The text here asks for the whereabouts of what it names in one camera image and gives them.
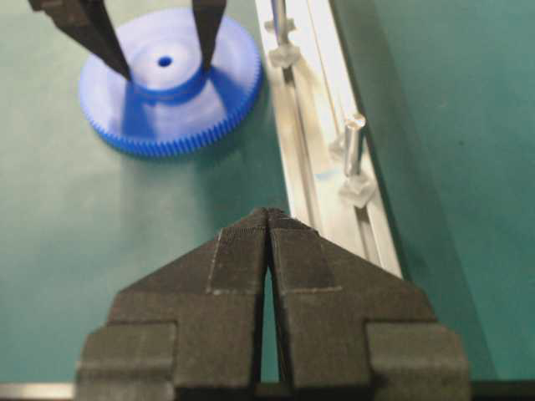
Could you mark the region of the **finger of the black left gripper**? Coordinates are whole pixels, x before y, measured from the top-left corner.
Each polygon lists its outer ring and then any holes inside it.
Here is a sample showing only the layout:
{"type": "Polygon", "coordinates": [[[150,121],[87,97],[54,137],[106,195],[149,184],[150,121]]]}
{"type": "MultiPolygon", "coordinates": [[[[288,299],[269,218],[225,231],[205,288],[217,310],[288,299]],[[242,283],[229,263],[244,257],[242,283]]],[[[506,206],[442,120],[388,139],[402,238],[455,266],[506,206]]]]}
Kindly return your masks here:
{"type": "Polygon", "coordinates": [[[227,0],[193,0],[191,5],[201,49],[202,68],[204,72],[208,72],[227,0]]]}
{"type": "Polygon", "coordinates": [[[129,65],[104,1],[30,0],[29,4],[34,12],[46,13],[57,29],[131,80],[129,65]]]}

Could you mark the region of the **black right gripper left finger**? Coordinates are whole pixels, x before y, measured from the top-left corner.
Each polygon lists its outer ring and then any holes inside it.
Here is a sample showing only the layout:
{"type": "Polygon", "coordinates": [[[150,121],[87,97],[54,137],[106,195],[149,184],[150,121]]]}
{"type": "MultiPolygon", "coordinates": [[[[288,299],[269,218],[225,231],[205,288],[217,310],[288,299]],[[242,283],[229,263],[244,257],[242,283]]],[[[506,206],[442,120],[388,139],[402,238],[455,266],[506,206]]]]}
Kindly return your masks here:
{"type": "Polygon", "coordinates": [[[76,399],[252,399],[267,236],[268,213],[255,210],[121,290],[86,338],[76,399]]]}

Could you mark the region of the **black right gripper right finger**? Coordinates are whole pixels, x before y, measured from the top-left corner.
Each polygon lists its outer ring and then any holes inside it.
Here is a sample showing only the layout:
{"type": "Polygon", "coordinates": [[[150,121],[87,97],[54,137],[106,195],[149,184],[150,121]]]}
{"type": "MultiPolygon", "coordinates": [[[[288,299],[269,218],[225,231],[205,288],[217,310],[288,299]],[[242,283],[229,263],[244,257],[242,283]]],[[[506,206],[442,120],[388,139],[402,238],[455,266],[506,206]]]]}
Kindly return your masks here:
{"type": "Polygon", "coordinates": [[[283,381],[299,400],[468,400],[460,337],[417,286],[268,212],[283,381]]]}

